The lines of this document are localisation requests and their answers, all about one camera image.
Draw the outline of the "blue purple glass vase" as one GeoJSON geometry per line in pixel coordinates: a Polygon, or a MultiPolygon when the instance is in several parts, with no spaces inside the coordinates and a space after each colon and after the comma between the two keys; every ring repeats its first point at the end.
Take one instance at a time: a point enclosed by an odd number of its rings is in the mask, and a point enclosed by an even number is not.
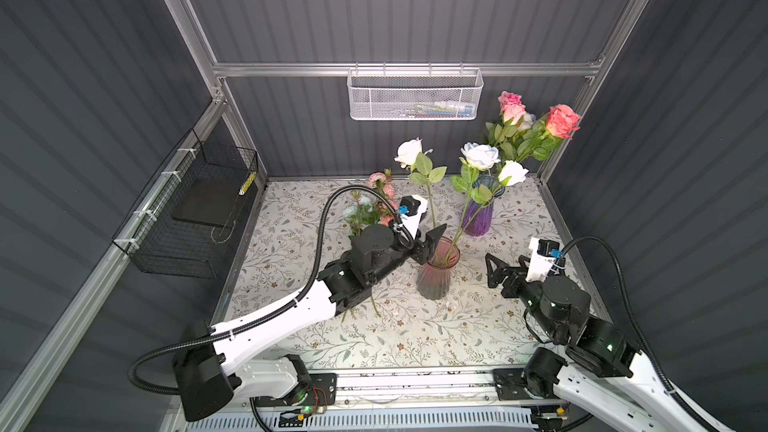
{"type": "Polygon", "coordinates": [[[499,184],[494,176],[481,175],[475,182],[474,187],[478,188],[480,185],[485,185],[494,195],[485,204],[478,203],[474,199],[470,200],[462,221],[462,229],[466,235],[472,237],[483,236],[489,231],[493,218],[494,202],[504,193],[504,187],[499,184]]]}

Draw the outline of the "red glass vase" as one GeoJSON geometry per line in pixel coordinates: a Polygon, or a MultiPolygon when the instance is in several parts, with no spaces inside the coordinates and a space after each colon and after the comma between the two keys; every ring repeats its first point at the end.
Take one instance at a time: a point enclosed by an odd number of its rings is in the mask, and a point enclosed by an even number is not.
{"type": "Polygon", "coordinates": [[[433,257],[422,266],[416,278],[417,291],[426,299],[444,298],[451,286],[452,273],[461,253],[449,238],[441,238],[433,257]]]}

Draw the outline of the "pale pink rose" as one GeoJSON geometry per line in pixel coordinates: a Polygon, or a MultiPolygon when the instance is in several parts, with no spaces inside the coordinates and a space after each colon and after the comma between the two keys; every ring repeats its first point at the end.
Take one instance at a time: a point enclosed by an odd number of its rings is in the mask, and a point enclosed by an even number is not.
{"type": "Polygon", "coordinates": [[[399,145],[394,161],[408,171],[408,179],[411,182],[425,188],[432,226],[437,228],[434,187],[445,177],[447,167],[436,167],[428,157],[431,152],[432,149],[425,150],[423,148],[420,138],[415,138],[399,145]]]}

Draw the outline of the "white blue rose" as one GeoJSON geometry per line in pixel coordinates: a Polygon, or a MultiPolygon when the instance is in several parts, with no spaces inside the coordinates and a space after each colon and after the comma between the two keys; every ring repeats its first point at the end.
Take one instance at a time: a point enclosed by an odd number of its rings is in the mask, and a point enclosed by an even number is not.
{"type": "Polygon", "coordinates": [[[466,228],[471,225],[480,211],[487,208],[496,198],[503,184],[492,174],[500,163],[499,151],[487,144],[468,142],[461,148],[460,174],[450,178],[452,187],[465,196],[460,217],[460,228],[451,240],[448,251],[440,254],[442,265],[450,262],[451,250],[458,245],[466,228]]]}

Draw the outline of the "light pink rose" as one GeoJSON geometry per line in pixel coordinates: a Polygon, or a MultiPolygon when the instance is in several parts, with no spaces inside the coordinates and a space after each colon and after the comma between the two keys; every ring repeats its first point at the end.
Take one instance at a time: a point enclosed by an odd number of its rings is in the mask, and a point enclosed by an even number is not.
{"type": "Polygon", "coordinates": [[[522,132],[528,114],[522,103],[501,106],[499,119],[486,124],[485,143],[499,150],[505,158],[514,159],[513,142],[522,132]]]}

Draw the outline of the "coral pink rose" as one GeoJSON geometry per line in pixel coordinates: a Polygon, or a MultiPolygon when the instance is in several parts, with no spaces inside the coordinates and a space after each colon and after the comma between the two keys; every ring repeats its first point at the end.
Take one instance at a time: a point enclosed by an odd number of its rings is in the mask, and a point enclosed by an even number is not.
{"type": "Polygon", "coordinates": [[[552,106],[522,135],[522,141],[515,147],[517,161],[524,162],[530,157],[539,162],[548,160],[579,129],[580,120],[581,117],[570,106],[552,106]]]}

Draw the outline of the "magenta pink rose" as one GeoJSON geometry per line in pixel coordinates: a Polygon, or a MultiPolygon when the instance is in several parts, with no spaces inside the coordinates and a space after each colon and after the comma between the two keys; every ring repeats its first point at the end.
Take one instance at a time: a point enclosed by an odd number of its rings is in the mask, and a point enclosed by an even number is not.
{"type": "Polygon", "coordinates": [[[518,130],[518,123],[526,113],[526,106],[522,102],[522,96],[503,91],[498,97],[500,105],[500,130],[496,133],[498,144],[504,142],[509,136],[514,136],[518,130]]]}

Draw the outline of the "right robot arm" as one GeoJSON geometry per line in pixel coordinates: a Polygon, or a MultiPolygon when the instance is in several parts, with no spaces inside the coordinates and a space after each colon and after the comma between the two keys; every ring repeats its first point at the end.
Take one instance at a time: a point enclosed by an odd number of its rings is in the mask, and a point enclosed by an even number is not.
{"type": "Polygon", "coordinates": [[[529,267],[557,268],[562,257],[521,257],[514,267],[487,254],[487,281],[503,297],[518,299],[547,339],[522,370],[493,372],[497,395],[514,400],[560,399],[619,431],[725,431],[717,420],[673,384],[664,384],[648,353],[613,323],[590,313],[591,297],[556,273],[526,279],[529,267]]]}

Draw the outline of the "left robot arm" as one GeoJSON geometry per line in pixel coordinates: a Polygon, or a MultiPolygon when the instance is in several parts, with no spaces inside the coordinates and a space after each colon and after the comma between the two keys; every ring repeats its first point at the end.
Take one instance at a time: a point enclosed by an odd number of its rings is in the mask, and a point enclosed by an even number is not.
{"type": "Polygon", "coordinates": [[[293,295],[239,319],[216,325],[224,338],[178,352],[173,368],[187,421],[207,418],[235,399],[292,406],[312,389],[311,376],[296,354],[260,360],[258,354],[287,336],[330,320],[370,298],[374,285],[407,260],[431,259],[446,228],[417,236],[408,249],[392,228],[375,224],[353,238],[350,250],[319,272],[307,296],[293,295]]]}

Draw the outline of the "pink peony spray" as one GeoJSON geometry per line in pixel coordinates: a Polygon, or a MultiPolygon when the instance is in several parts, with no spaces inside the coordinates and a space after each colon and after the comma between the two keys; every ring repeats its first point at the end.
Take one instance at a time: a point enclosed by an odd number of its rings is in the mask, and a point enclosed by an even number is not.
{"type": "Polygon", "coordinates": [[[387,226],[394,215],[390,208],[397,209],[398,204],[395,201],[396,192],[392,184],[393,176],[390,169],[383,172],[375,172],[368,179],[368,187],[375,189],[384,200],[374,199],[372,205],[372,217],[375,223],[387,226]]]}

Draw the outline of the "white peony flower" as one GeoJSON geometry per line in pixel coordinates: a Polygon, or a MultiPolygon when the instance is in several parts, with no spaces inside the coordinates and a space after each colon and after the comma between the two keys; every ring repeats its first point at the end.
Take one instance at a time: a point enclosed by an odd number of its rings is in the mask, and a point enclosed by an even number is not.
{"type": "Polygon", "coordinates": [[[367,194],[352,191],[350,201],[350,205],[343,211],[343,217],[350,229],[349,238],[353,239],[360,235],[366,227],[377,223],[380,216],[372,199],[367,194]]]}

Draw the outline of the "floral patterned table mat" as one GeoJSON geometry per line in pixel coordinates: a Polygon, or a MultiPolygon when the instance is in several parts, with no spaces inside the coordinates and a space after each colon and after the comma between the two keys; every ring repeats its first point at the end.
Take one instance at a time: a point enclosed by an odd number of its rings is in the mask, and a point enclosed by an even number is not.
{"type": "MultiPolygon", "coordinates": [[[[348,197],[335,202],[325,230],[317,228],[328,196],[339,187],[337,180],[319,179],[268,185],[219,320],[243,316],[301,288],[317,239],[324,242],[325,261],[349,248],[343,217],[348,197]]],[[[524,317],[520,301],[488,287],[484,257],[490,253],[515,263],[535,236],[557,239],[558,232],[537,182],[528,179],[496,203],[487,234],[461,240],[460,261],[444,298],[422,297],[419,267],[407,263],[353,310],[287,337],[265,356],[296,353],[312,369],[524,363],[543,332],[524,317]]]]}

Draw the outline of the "yellow marker pen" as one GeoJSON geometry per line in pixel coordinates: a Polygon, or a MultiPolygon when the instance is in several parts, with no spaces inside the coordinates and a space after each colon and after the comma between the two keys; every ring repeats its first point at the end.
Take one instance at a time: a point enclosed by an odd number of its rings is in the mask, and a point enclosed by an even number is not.
{"type": "Polygon", "coordinates": [[[253,182],[257,178],[257,175],[258,175],[257,172],[252,172],[252,173],[249,174],[247,179],[242,183],[241,187],[239,188],[238,194],[240,196],[244,196],[248,192],[248,189],[250,188],[250,186],[253,184],[253,182]]]}

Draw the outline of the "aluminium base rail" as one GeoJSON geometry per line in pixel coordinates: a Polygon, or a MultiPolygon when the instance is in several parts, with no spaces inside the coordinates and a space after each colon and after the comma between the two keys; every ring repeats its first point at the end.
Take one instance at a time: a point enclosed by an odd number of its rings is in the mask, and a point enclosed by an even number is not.
{"type": "Polygon", "coordinates": [[[573,403],[554,392],[536,392],[522,365],[344,369],[310,371],[297,357],[256,360],[226,373],[217,359],[174,369],[187,419],[199,421],[232,403],[305,408],[346,401],[498,400],[520,404],[573,403]]]}

